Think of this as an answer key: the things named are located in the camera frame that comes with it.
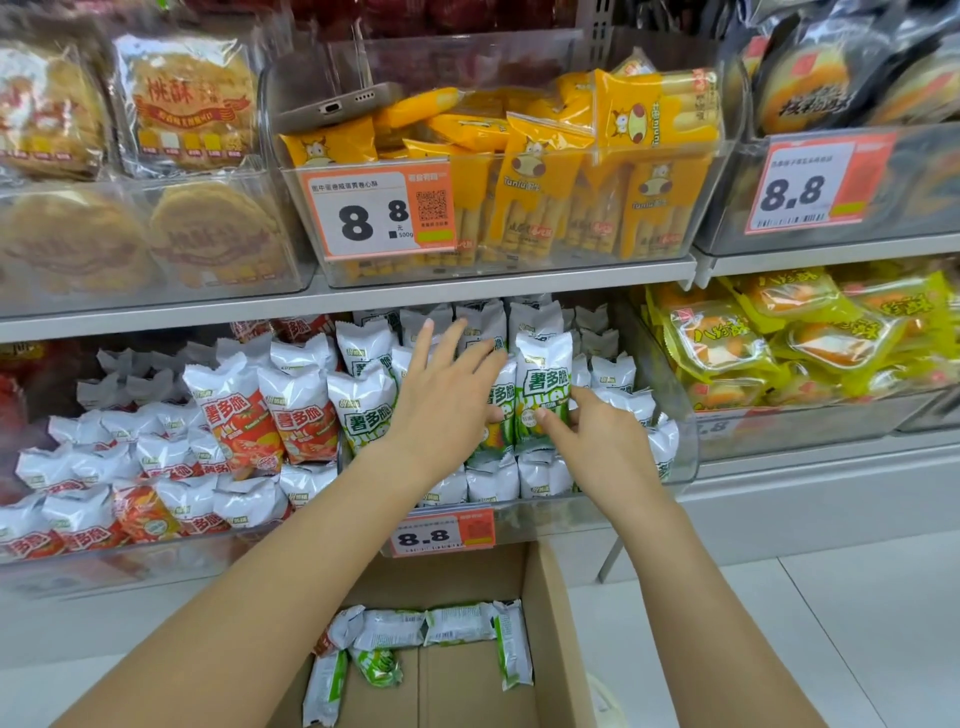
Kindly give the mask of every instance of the price tag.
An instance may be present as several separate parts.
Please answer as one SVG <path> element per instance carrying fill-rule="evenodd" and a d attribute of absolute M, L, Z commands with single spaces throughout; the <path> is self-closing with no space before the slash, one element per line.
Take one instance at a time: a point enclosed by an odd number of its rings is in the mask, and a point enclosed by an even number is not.
<path fill-rule="evenodd" d="M 307 167 L 298 175 L 327 260 L 457 249 L 446 159 Z"/>
<path fill-rule="evenodd" d="M 876 133 L 772 143 L 747 234 L 861 222 L 896 140 Z"/>
<path fill-rule="evenodd" d="M 390 537 L 390 549 L 394 556 L 466 551 L 495 545 L 492 508 L 437 516 L 412 516 L 401 523 Z"/>

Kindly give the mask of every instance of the red snack bag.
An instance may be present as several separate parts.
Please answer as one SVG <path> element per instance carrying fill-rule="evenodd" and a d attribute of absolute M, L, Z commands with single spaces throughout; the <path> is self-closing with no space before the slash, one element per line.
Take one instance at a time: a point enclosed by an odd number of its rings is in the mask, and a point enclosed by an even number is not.
<path fill-rule="evenodd" d="M 238 352 L 216 371 L 189 365 L 183 373 L 237 480 L 279 473 L 283 444 L 260 394 L 256 367 Z"/>
<path fill-rule="evenodd" d="M 161 478 L 155 484 L 157 494 L 180 522 L 183 533 L 196 536 L 229 530 L 229 523 L 213 512 L 213 491 L 222 475 L 201 475 L 184 480 Z"/>
<path fill-rule="evenodd" d="M 0 550 L 14 559 L 42 559 L 66 551 L 66 544 L 43 517 L 43 496 L 33 493 L 0 506 Z"/>
<path fill-rule="evenodd" d="M 180 537 L 180 524 L 151 483 L 117 480 L 113 483 L 113 512 L 135 544 Z"/>
<path fill-rule="evenodd" d="M 129 539 L 113 514 L 109 486 L 47 496 L 43 515 L 60 535 L 68 551 L 115 548 Z"/>
<path fill-rule="evenodd" d="M 260 367 L 260 392 L 274 418 L 280 439 L 294 465 L 327 462 L 337 457 L 340 423 L 326 391 L 326 376 L 317 367 L 293 372 Z"/>

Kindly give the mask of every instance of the shelf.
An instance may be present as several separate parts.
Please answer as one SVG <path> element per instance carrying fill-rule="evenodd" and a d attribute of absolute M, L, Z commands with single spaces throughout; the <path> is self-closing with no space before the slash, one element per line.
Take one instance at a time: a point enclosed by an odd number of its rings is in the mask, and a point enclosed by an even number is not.
<path fill-rule="evenodd" d="M 678 260 L 661 262 L 366 288 L 330 288 L 324 277 L 317 275 L 306 290 L 293 294 L 0 319 L 0 343 L 531 293 L 613 288 L 669 280 L 689 286 L 696 268 L 693 256 L 687 255 Z"/>
<path fill-rule="evenodd" d="M 764 273 L 787 268 L 802 268 L 808 265 L 859 263 L 865 260 L 883 260 L 912 255 L 960 253 L 960 233 L 897 237 L 865 243 L 846 243 L 823 248 L 802 248 L 748 255 L 715 256 L 701 253 L 697 248 L 693 248 L 692 252 L 697 259 L 697 272 L 693 282 L 705 288 L 710 279 L 715 276 Z"/>

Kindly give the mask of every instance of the open cardboard box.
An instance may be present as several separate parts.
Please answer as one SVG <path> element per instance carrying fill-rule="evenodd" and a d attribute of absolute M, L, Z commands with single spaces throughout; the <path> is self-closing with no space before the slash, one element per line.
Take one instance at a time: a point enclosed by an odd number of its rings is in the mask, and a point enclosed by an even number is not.
<path fill-rule="evenodd" d="M 372 688 L 349 667 L 337 728 L 595 728 L 566 585 L 547 544 L 388 559 L 377 556 L 344 605 L 427 609 L 522 598 L 534 687 L 504 692 L 496 641 L 398 651 L 403 683 Z M 312 657 L 268 728 L 300 728 Z"/>

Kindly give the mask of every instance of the egg roll package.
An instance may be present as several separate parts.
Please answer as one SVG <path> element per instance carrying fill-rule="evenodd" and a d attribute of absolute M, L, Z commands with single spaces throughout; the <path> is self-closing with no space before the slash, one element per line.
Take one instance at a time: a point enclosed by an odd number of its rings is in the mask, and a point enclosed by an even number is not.
<path fill-rule="evenodd" d="M 396 404 L 396 381 L 379 361 L 353 377 L 327 372 L 326 386 L 353 454 L 387 434 Z"/>
<path fill-rule="evenodd" d="M 593 136 L 508 114 L 510 140 L 494 192 L 485 245 L 511 256 L 550 254 L 570 191 Z"/>
<path fill-rule="evenodd" d="M 553 448 L 549 435 L 537 423 L 534 410 L 547 407 L 569 424 L 567 402 L 570 399 L 573 339 L 569 331 L 547 334 L 542 339 L 519 333 L 516 335 L 516 357 L 516 450 Z"/>

